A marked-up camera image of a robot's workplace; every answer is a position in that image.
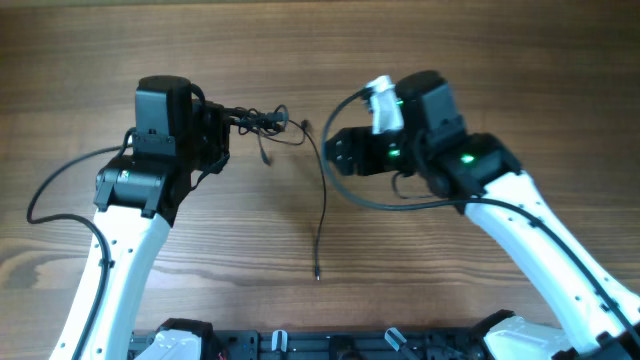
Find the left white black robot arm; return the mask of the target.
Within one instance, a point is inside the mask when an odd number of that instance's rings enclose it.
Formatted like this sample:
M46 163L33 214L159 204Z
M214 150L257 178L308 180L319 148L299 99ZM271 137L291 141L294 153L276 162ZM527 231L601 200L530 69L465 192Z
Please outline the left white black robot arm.
M218 174L229 159L222 107L190 80L141 79L135 126L97 174L93 239L54 359L124 359L144 286L193 172Z

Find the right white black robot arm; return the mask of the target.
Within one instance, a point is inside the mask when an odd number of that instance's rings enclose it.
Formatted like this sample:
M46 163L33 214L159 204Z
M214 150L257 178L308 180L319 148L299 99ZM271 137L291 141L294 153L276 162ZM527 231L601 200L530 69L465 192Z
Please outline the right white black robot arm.
M321 163L336 189L345 176L422 177L424 207L453 207L511 257L546 301L554 327L500 311L476 342L493 359L635 359L639 298L610 275L554 214L520 161L495 136L470 133L449 83L435 71L357 94L364 127L324 128Z

